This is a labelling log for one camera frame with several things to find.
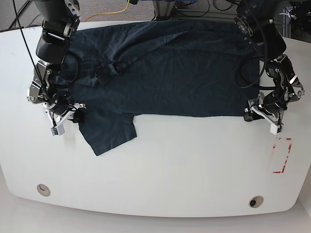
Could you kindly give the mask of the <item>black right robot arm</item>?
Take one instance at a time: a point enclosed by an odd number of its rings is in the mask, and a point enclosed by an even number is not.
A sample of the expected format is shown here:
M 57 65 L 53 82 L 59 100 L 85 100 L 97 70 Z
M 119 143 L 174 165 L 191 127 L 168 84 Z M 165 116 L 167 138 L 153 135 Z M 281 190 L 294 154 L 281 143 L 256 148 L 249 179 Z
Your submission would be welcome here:
M 43 105 L 52 124 L 52 133 L 61 135 L 64 121 L 73 120 L 75 112 L 83 107 L 72 103 L 65 91 L 77 81 L 77 74 L 69 84 L 54 83 L 66 56 L 79 61 L 69 47 L 80 24 L 80 5 L 76 0 L 36 0 L 34 3 L 43 17 L 42 34 L 36 48 L 39 61 L 34 65 L 27 99 Z

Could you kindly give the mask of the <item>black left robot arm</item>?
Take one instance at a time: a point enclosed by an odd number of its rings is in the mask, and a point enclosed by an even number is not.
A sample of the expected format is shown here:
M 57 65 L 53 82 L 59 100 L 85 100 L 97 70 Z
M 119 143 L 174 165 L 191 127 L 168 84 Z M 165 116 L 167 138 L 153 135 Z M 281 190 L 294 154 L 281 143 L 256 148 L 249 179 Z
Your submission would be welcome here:
M 249 100 L 244 120 L 265 119 L 276 133 L 282 129 L 288 104 L 299 101 L 305 94 L 290 59 L 284 53 L 283 37 L 275 26 L 275 18 L 288 4 L 288 0 L 242 0 L 235 17 L 240 32 L 257 54 L 245 58 L 240 67 L 254 58 L 260 59 L 263 62 L 260 75 L 266 73 L 274 82 L 273 87 L 260 87 L 261 91 L 269 90 L 268 95 L 260 92 L 256 99 Z

